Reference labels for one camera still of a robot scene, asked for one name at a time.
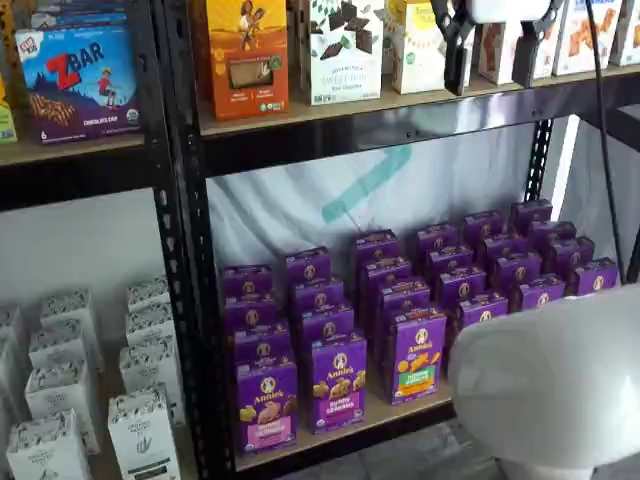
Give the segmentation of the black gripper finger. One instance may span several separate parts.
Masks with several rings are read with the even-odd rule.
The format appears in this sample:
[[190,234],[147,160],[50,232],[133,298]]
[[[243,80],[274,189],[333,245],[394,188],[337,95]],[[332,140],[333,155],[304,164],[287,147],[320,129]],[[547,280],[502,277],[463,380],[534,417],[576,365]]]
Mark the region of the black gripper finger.
[[548,1],[540,18],[521,21],[522,35],[516,43],[512,80],[523,88],[530,88],[532,85],[539,45],[557,20],[563,4],[562,0]]
[[432,9],[436,24],[446,43],[444,87],[450,93],[462,95],[464,81],[469,71],[466,65],[468,48],[465,42],[476,24],[464,1],[453,1],[451,14],[446,0],[433,0]]

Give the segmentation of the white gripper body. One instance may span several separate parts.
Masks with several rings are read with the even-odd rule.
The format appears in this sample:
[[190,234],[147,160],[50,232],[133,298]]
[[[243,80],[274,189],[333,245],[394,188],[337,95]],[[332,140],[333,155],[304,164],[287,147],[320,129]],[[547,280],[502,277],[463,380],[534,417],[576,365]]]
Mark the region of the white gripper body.
[[468,12],[477,24],[535,21],[550,4],[550,0],[469,0]]

